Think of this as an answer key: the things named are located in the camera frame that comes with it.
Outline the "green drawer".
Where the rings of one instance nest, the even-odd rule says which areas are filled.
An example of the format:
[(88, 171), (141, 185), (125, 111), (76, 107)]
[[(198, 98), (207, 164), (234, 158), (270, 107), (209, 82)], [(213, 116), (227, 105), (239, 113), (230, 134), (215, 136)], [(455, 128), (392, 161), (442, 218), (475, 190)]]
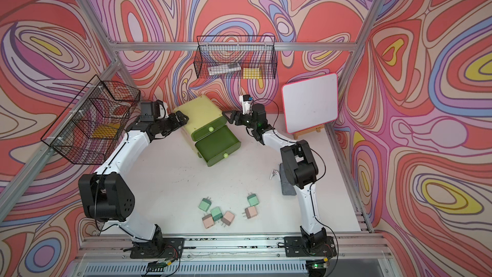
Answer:
[(227, 126), (217, 129), (195, 143), (197, 154), (208, 167), (227, 159), (240, 146), (241, 142)]
[(199, 128), (196, 128), (191, 134), (192, 140), (197, 142), (207, 136), (216, 132), (218, 129), (222, 128), (227, 124), (227, 120), (224, 116), (220, 116), (219, 118), (207, 123)]

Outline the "yellow green drawer cabinet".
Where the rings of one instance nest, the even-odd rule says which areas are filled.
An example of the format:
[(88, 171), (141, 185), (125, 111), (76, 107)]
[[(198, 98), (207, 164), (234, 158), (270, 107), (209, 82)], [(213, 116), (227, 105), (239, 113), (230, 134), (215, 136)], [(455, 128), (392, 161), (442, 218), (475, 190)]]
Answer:
[(222, 116), (222, 110), (210, 100), (207, 96), (199, 96), (194, 100), (188, 101), (174, 109), (174, 112), (181, 111), (189, 117), (188, 123), (182, 127), (181, 134), (187, 141), (188, 145), (197, 154), (195, 143), (191, 134), (196, 128), (199, 128), (211, 121)]

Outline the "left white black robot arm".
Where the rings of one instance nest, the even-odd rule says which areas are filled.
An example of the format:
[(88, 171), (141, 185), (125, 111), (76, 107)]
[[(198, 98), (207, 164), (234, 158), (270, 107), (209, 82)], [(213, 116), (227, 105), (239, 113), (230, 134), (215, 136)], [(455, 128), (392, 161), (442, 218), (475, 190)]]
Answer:
[(135, 196), (126, 177), (141, 153), (152, 141), (163, 140), (188, 123), (181, 111), (143, 121), (138, 117), (126, 128), (125, 136), (107, 161), (78, 182), (83, 210), (87, 218), (119, 227), (134, 242), (151, 242), (159, 227), (138, 212)]

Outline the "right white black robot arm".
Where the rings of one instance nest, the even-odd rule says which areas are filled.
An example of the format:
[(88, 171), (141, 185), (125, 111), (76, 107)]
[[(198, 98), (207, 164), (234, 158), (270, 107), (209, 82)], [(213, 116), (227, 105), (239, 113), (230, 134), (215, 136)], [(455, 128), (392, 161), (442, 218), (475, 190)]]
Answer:
[(307, 141), (289, 140), (268, 122), (262, 104), (245, 102), (243, 110), (223, 112), (228, 123), (244, 126), (260, 144), (271, 147), (281, 155), (284, 176), (295, 189), (301, 211), (301, 238), (305, 248), (327, 244), (327, 232), (317, 219), (315, 183), (319, 167)]

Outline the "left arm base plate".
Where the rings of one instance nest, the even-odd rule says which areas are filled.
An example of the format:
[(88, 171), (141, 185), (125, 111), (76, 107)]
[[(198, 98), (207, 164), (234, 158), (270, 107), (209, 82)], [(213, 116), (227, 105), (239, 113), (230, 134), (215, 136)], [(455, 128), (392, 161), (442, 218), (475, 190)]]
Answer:
[(184, 249), (184, 238), (161, 238), (147, 242), (134, 242), (129, 249), (131, 259), (178, 259)]

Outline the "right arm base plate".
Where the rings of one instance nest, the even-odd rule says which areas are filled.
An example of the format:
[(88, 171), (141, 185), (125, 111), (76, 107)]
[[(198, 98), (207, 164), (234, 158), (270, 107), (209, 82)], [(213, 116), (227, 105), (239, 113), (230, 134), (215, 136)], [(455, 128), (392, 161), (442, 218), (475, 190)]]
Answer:
[(338, 256), (336, 244), (332, 236), (326, 236), (315, 241), (315, 244), (305, 241), (302, 237), (284, 237), (285, 254), (293, 257), (326, 257), (331, 259)]

